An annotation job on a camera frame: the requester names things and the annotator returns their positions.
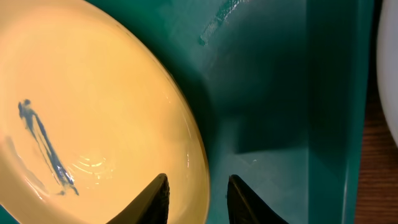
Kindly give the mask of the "light blue plate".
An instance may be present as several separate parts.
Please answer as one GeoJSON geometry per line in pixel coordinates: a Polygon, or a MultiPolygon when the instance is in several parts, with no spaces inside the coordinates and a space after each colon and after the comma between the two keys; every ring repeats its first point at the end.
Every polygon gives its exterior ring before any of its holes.
{"type": "Polygon", "coordinates": [[[391,135],[397,142],[397,0],[382,2],[376,52],[381,105],[391,135]]]}

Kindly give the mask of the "yellow-green plate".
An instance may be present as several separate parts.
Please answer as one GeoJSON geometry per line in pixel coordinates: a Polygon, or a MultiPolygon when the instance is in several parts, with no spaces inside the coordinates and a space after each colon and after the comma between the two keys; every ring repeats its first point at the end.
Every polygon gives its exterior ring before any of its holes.
{"type": "Polygon", "coordinates": [[[210,178],[174,80],[86,1],[1,1],[1,205],[20,223],[106,223],[159,174],[169,223],[205,223],[210,178]]]}

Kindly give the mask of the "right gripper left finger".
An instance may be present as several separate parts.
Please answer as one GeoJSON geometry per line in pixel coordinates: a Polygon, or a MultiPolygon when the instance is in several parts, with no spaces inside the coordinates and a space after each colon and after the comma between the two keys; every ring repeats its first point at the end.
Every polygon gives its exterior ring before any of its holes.
{"type": "Polygon", "coordinates": [[[161,173],[107,224],[167,224],[169,202],[168,178],[161,173]]]}

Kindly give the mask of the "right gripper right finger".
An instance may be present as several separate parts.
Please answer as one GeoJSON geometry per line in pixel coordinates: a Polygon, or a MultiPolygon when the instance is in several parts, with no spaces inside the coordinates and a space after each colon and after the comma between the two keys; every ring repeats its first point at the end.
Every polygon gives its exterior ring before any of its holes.
{"type": "Polygon", "coordinates": [[[236,174],[229,177],[227,206],[230,224],[287,224],[236,174]]]}

